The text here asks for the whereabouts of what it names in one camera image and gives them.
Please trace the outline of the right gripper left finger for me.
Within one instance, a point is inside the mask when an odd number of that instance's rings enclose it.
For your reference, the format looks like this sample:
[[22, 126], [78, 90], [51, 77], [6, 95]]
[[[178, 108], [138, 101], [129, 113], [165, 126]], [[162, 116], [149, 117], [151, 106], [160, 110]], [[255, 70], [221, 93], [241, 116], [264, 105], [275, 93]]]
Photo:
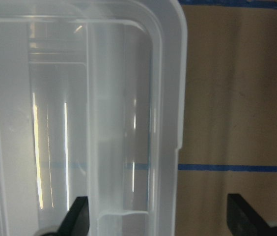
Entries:
[[89, 204], [87, 196], [79, 196], [72, 203], [56, 236], [87, 236], [90, 229]]

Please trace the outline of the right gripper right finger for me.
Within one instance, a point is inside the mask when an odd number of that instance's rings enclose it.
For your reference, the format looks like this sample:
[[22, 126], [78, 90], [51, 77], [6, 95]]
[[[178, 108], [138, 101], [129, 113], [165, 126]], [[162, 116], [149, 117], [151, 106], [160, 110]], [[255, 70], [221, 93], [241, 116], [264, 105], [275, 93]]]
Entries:
[[268, 223], [237, 193], [227, 194], [227, 226], [233, 236], [273, 236]]

